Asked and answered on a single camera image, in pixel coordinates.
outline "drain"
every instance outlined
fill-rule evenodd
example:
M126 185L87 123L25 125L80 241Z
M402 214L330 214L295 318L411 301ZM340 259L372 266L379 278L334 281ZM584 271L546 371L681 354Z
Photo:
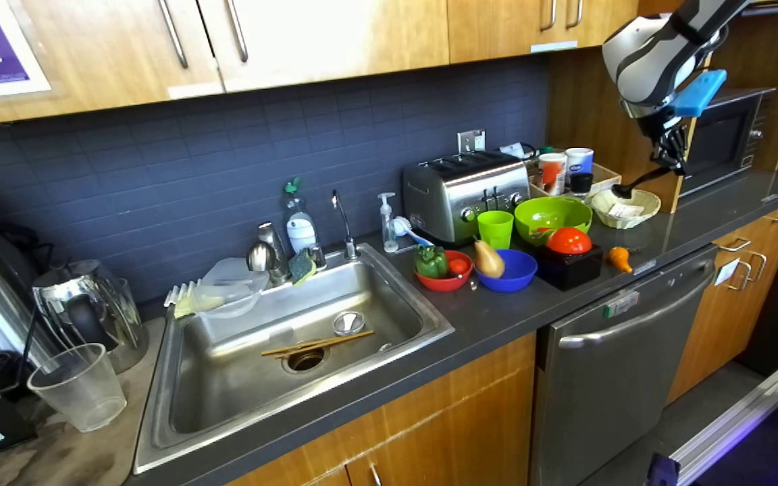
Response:
M311 349L311 351L302 351L302 354L290 354L284 363L287 363L290 371L306 374L306 371L314 371L317 366L322 366L325 358L327 358L327 351Z
M346 310L332 325L334 335L356 335L364 329L364 316L356 310Z

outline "toaster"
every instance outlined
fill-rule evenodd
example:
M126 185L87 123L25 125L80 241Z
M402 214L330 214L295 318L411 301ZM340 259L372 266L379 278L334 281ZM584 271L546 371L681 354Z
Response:
M402 167L402 208L417 232L463 246L485 208L513 212L529 197L526 163L506 155L450 155Z

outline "dark blue backsplash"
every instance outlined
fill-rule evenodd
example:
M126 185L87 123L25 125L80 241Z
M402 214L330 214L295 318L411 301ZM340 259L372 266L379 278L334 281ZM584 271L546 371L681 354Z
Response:
M542 65L508 61L0 128L0 220L151 301L242 254L259 223L282 232L290 175L334 246L332 190L364 235L376 196L396 192L402 165L450 155L457 131L541 143L546 84Z

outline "green bowl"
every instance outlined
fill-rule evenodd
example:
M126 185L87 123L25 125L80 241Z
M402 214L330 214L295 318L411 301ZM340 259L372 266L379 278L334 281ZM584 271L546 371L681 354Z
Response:
M594 223L594 212L576 197L531 197L515 205L515 232L529 246L546 246L560 228L580 232Z

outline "dishwasher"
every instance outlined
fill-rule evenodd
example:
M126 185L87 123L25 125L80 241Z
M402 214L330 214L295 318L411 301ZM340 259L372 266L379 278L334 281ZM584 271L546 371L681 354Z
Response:
M706 246L541 329L535 486L573 486L660 424L714 256Z

